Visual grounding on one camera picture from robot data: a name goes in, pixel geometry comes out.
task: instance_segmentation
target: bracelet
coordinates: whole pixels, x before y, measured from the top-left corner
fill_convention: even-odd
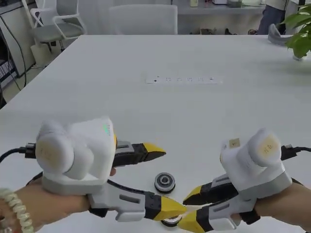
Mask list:
[[[26,206],[23,205],[17,194],[10,189],[0,188],[0,198],[3,199],[16,214],[22,232],[34,233],[35,230],[33,228],[33,221],[30,218],[30,214],[26,212]]]

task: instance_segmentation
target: bearing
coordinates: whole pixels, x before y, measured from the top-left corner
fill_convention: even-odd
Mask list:
[[[159,193],[171,193],[175,186],[175,178],[170,173],[162,172],[155,177],[155,188]]]
[[[164,226],[167,226],[167,227],[175,227],[175,226],[177,226],[177,224],[180,222],[180,220],[182,218],[183,218],[182,215],[178,215],[178,216],[175,216],[175,217],[171,217],[171,218],[162,220],[161,223]]]

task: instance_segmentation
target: chair backrest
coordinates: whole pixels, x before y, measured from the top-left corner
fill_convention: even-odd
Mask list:
[[[177,34],[177,6],[132,4],[109,8],[111,34]]]
[[[79,13],[79,0],[56,0],[56,10],[60,16],[75,15]],[[63,19],[63,21],[81,26],[76,18]]]

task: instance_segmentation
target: green leaf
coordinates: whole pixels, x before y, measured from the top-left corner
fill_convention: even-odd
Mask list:
[[[298,14],[300,13],[308,13],[311,15],[311,6],[302,6],[298,11]]]
[[[293,35],[289,41],[286,42],[286,46],[288,48],[293,49],[297,40],[300,39],[302,36],[304,35],[304,33],[296,33],[295,35]]]
[[[294,27],[298,24],[304,25],[311,21],[310,15],[300,15],[300,14],[293,14],[288,16],[282,23],[287,23],[290,27]]]
[[[311,40],[308,37],[301,37],[295,41],[293,51],[294,55],[298,58],[307,56],[311,50]]]
[[[295,26],[293,26],[293,28],[298,28],[302,25],[309,25],[310,21],[311,21],[311,19],[305,19],[305,20],[297,23]]]
[[[299,33],[311,33],[311,25],[305,25],[302,29],[300,29]]]

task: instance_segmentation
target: chair armrest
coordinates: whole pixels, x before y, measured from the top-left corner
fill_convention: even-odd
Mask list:
[[[42,12],[52,12],[54,11],[53,8],[33,8],[30,10],[30,14],[35,18],[35,27],[39,24],[41,27],[43,27],[43,23],[40,21],[41,19],[41,13]]]
[[[65,34],[62,32],[62,30],[57,25],[56,21],[58,19],[68,19],[68,18],[76,18],[76,19],[78,19],[79,23],[82,26],[81,27],[79,27],[78,25],[74,25],[74,26],[80,28],[84,34],[87,34],[86,27],[85,27],[84,23],[82,22],[82,20],[80,18],[80,14],[67,15],[67,16],[54,16],[53,19],[52,19],[53,23],[54,23],[55,27],[58,29],[58,31],[61,33],[61,35],[63,36],[64,39],[66,39],[66,40],[68,40],[68,39],[75,39],[75,37],[66,37]]]

